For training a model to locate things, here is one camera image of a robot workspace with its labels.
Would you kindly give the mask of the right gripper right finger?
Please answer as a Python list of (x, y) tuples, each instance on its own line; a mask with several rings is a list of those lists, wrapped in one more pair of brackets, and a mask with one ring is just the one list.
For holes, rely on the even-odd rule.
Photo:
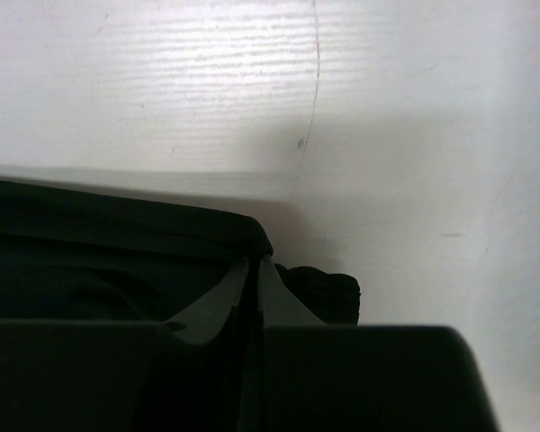
[(321, 321), (258, 269), (265, 431), (495, 431), (473, 351), (444, 326)]

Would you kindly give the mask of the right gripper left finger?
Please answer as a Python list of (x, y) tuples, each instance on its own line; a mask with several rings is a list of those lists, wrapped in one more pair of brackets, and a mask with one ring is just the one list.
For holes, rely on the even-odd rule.
[(248, 343), (249, 262), (234, 262), (157, 329), (133, 414), (135, 431), (235, 431)]

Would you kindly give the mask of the black shorts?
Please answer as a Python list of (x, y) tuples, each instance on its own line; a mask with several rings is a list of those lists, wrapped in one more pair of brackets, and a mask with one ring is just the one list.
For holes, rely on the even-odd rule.
[(0, 180), (0, 319), (164, 321), (274, 253), (227, 211)]

